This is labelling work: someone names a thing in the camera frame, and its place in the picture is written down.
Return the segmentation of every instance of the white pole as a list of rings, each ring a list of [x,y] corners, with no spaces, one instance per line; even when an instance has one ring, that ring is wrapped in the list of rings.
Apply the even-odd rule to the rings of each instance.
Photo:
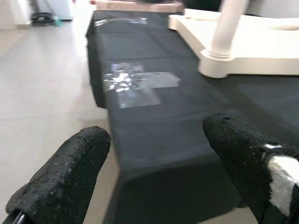
[[[248,3],[249,0],[222,0],[221,16],[209,49],[211,56],[230,57],[232,41]]]

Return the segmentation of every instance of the tile floor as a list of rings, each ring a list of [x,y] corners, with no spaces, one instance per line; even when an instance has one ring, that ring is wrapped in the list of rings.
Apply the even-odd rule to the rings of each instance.
[[[88,80],[85,32],[93,7],[79,0],[73,22],[0,34],[0,222],[10,196],[80,129],[109,130]],[[114,151],[98,176],[84,224],[100,224],[118,165]],[[254,224],[248,209],[204,224]]]

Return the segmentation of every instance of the black table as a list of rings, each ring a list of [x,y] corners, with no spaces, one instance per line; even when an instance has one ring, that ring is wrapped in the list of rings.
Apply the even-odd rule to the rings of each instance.
[[[87,32],[90,82],[97,105],[109,111],[121,168],[107,224],[194,224],[240,205],[202,130],[213,112],[232,112],[281,141],[299,142],[299,77],[204,77],[190,48],[167,29],[167,16],[95,11]],[[115,17],[143,17],[148,24],[94,26]],[[121,62],[175,74],[180,86],[155,89],[159,105],[120,109],[116,93],[103,91],[102,75]]]

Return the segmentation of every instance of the white plastic stand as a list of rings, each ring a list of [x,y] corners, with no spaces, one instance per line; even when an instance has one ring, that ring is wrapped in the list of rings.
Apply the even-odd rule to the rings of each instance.
[[[205,76],[299,75],[299,18],[242,15],[248,2],[225,0],[221,13],[185,9],[170,15],[169,28],[192,48]]]

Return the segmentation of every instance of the black foam grip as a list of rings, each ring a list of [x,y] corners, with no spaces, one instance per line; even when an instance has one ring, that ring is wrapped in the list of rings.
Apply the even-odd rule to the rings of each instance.
[[[82,224],[109,148],[99,127],[73,135],[10,198],[7,212],[22,210],[35,224]]]
[[[298,150],[229,113],[212,114],[203,121],[203,129],[241,197],[261,223],[270,199],[268,159],[274,154],[298,159]]]

